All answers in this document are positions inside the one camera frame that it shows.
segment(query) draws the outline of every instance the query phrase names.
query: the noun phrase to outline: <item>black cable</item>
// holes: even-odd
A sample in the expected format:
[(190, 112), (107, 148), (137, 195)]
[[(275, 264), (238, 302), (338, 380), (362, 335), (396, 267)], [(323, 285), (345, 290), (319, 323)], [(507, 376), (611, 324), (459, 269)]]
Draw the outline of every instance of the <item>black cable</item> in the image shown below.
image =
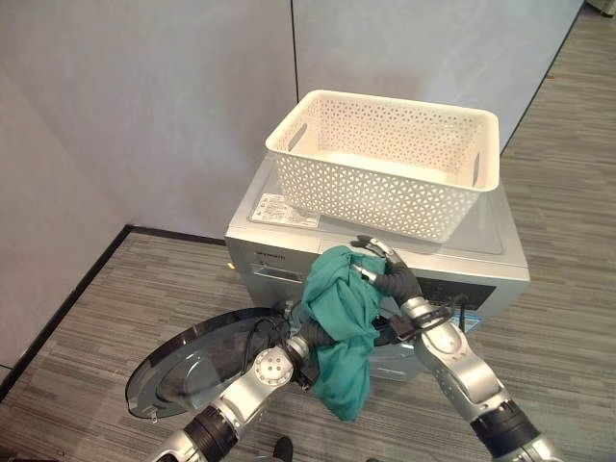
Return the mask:
[(469, 302), (469, 296), (466, 294), (459, 294), (456, 295), (454, 298), (451, 299), (451, 311), (453, 311), (455, 309), (455, 305), (459, 304), (460, 305), (460, 319), (458, 320), (458, 328), (462, 331), (462, 333), (464, 333), (464, 328), (465, 328), (465, 316), (466, 316), (466, 304)]
[[(283, 320), (282, 322), (279, 322), (278, 324), (276, 324), (270, 318), (263, 318), (261, 320), (258, 320), (252, 325), (252, 327), (248, 331), (248, 335), (246, 336), (246, 345), (244, 346), (244, 359), (242, 361), (242, 374), (246, 373), (248, 369), (248, 356), (250, 352), (250, 344), (252, 343), (252, 337), (257, 332), (257, 328), (262, 322), (268, 322), (271, 325), (273, 330), (275, 330), (276, 334), (278, 335), (277, 342), (280, 343), (280, 345), (282, 346), (282, 349), (285, 350), (285, 353), (288, 353), (287, 343), (285, 342), (286, 335), (280, 330), (280, 326), (288, 322), (286, 320)], [(272, 345), (270, 344), (271, 336), (270, 334), (267, 334), (267, 335), (268, 335), (268, 339), (265, 345), (267, 348), (270, 348), (272, 347)]]
[[(257, 328), (262, 322), (269, 322), (269, 324), (271, 324), (271, 326), (274, 329), (276, 327), (276, 324), (270, 318), (263, 318), (261, 320), (256, 321), (254, 324), (252, 324), (252, 327), (250, 327), (250, 330), (248, 331), (248, 335), (246, 336), (246, 345), (244, 346), (244, 359), (242, 361), (242, 374), (246, 373), (246, 369), (248, 367), (248, 353), (250, 352), (250, 344), (252, 343), (252, 336), (257, 332)], [(269, 343), (270, 343), (270, 335), (268, 334), (267, 345)]]

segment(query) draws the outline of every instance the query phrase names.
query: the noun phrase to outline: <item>gray wall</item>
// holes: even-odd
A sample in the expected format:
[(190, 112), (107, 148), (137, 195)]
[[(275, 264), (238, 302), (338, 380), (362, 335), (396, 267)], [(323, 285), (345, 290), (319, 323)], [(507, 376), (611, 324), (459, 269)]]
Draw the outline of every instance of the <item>gray wall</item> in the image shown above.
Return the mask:
[(289, 0), (4, 0), (0, 60), (136, 224), (221, 238), (295, 103)]
[(0, 365), (14, 365), (124, 223), (0, 66)]
[(291, 36), (288, 0), (0, 2), (0, 365), (124, 223), (223, 236), (295, 103)]
[(328, 89), (487, 109), (500, 147), (582, 0), (295, 0), (300, 97)]

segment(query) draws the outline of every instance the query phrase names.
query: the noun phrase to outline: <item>silver metal arm segment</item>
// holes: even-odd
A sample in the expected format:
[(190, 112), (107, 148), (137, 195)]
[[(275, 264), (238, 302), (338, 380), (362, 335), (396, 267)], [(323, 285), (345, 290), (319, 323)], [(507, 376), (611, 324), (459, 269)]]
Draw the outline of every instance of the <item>silver metal arm segment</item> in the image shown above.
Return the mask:
[(387, 259), (386, 274), (354, 265), (362, 277), (394, 298), (403, 316), (390, 318), (400, 339), (414, 339), (418, 358), (430, 369), (443, 394), (490, 450), (496, 462), (562, 462), (530, 423), (494, 374), (470, 349), (466, 336), (447, 322), (450, 313), (431, 306), (411, 269), (396, 251), (371, 236), (358, 236), (363, 247)]
[[(422, 297), (403, 303), (411, 320), (431, 309)], [(552, 443), (530, 423), (492, 369), (450, 322), (432, 320), (415, 337), (415, 353), (430, 369), (445, 397), (471, 424), (496, 462), (563, 462)]]
[[(301, 336), (287, 347), (299, 359), (310, 350)], [(184, 430), (171, 434), (148, 462), (218, 462), (259, 416), (273, 392), (289, 383), (294, 365), (281, 346), (260, 352), (250, 370), (231, 383)]]

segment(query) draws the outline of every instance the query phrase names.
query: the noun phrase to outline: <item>washing machine door glass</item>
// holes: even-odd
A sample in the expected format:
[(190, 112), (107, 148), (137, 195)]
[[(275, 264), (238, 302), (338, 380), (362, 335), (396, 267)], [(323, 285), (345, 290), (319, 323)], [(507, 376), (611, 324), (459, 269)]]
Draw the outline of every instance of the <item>washing machine door glass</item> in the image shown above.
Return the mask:
[[(248, 332), (265, 318), (276, 324), (283, 319), (270, 308), (233, 311), (196, 324), (156, 348), (126, 384), (131, 414), (158, 419), (205, 408), (240, 375)], [(275, 335), (270, 323), (261, 322), (248, 360)]]

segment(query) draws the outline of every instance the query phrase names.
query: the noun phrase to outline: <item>white plastic basket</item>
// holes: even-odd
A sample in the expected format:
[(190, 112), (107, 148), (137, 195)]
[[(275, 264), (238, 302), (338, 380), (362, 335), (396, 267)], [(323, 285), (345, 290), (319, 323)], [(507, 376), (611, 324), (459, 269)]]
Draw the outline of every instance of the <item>white plastic basket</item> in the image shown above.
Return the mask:
[(289, 204), (435, 243), (499, 185), (499, 122), (477, 109), (315, 90), (266, 146)]

